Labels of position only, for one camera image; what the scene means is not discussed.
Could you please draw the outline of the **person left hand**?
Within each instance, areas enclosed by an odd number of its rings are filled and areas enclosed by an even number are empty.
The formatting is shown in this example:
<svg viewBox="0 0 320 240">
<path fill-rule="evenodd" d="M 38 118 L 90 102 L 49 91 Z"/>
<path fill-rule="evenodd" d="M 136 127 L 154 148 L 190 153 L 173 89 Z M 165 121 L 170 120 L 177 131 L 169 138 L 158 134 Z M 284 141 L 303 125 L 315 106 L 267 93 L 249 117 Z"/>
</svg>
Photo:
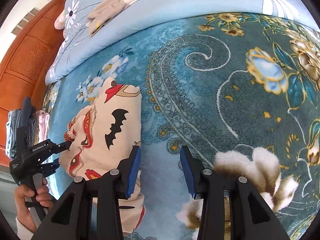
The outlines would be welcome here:
<svg viewBox="0 0 320 240">
<path fill-rule="evenodd" d="M 31 214 L 33 208 L 31 198 L 35 197 L 36 204 L 50 211 L 53 207 L 53 196 L 49 193 L 46 178 L 42 178 L 42 185 L 37 188 L 37 194 L 26 185 L 20 185 L 15 189 L 14 198 L 17 209 L 18 234 L 23 237 L 33 235 L 37 229 L 35 219 Z"/>
</svg>

